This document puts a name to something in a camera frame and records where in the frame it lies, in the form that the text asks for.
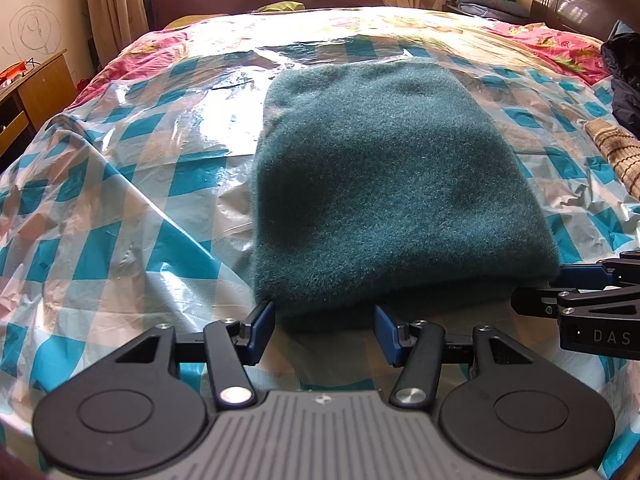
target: wooden desk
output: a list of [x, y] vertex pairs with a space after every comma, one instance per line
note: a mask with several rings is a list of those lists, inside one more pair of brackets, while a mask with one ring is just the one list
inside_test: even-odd
[[64, 53], [54, 54], [0, 90], [0, 172], [18, 158], [42, 125], [78, 95]]

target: bedspread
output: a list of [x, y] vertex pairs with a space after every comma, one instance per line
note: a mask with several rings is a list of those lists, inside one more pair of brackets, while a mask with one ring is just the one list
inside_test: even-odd
[[556, 67], [556, 72], [578, 76], [592, 85], [611, 75], [604, 67], [602, 42], [588, 36], [548, 28], [544, 23], [510, 25], [489, 22], [488, 29], [526, 46], [538, 57]]
[[[247, 286], [248, 176], [262, 103], [284, 68], [428, 57], [448, 68], [517, 155], [563, 263], [637, 248], [640, 203], [584, 130], [614, 122], [610, 79], [559, 75], [480, 18], [370, 8], [213, 18], [143, 36], [52, 118], [0, 179], [0, 436], [30, 463], [31, 413], [71, 375], [159, 323], [182, 332], [253, 306]], [[133, 78], [128, 69], [137, 71]], [[559, 349], [555, 322], [507, 303], [433, 305], [430, 319], [468, 333], [490, 322], [545, 355], [612, 404], [608, 476], [640, 436], [634, 367]], [[352, 358], [344, 359], [348, 352]], [[202, 365], [183, 380], [207, 393]], [[271, 339], [257, 388], [381, 388], [398, 372], [370, 332]], [[445, 365], [439, 394], [465, 379]]]

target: folded blue cloth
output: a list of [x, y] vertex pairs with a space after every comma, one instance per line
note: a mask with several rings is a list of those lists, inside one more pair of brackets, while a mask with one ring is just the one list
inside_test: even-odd
[[480, 18], [493, 18], [500, 22], [513, 23], [513, 25], [527, 25], [529, 23], [528, 18], [521, 18], [514, 14], [508, 14], [501, 10], [489, 9], [478, 4], [459, 4], [458, 8], [467, 14], [472, 16], [479, 16]]
[[514, 157], [435, 63], [285, 70], [254, 163], [257, 297], [287, 317], [442, 282], [554, 277], [558, 251]]
[[506, 0], [456, 0], [458, 6], [461, 4], [476, 4], [488, 9], [500, 10], [513, 16], [528, 18], [529, 11], [516, 2], [507, 2]]

